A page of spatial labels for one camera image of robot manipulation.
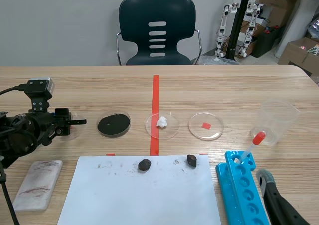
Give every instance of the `gray wall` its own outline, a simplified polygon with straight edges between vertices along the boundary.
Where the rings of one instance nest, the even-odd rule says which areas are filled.
[[[117,65],[115,35],[122,1],[0,0],[0,65]],[[223,6],[231,0],[193,1],[205,53],[215,47]],[[120,50],[126,62],[137,48],[121,40]],[[195,58],[196,35],[179,42],[178,50]]]

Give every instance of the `plastic dropper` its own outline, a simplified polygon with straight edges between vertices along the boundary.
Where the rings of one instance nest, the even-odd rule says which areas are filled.
[[[240,156],[240,159],[237,160],[237,164],[240,164],[244,161],[244,159],[247,157],[247,155],[249,153],[251,153],[251,151],[257,147],[257,145],[259,145],[263,140],[264,138],[266,137],[266,134],[264,132],[259,132],[255,138],[253,139],[250,147],[248,149],[246,149],[246,151]]]

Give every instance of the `floor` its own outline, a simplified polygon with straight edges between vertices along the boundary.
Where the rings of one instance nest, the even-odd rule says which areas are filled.
[[[279,58],[274,56],[275,49],[276,48],[274,47],[272,50],[265,53],[259,58],[248,56],[246,58],[239,59],[235,57],[235,60],[244,65],[276,65]]]

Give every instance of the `black substance in petri dish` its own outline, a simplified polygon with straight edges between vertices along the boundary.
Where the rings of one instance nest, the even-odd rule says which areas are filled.
[[[114,114],[101,119],[98,130],[106,137],[120,137],[130,126],[130,119],[124,114]]]

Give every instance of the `black chair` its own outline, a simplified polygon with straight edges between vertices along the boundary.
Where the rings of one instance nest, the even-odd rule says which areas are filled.
[[[195,31],[201,55],[192,0],[124,0],[119,19],[121,32],[116,35],[116,45],[120,65],[119,35],[138,46],[137,54],[126,65],[190,65],[190,59],[178,52],[177,43],[192,37]]]

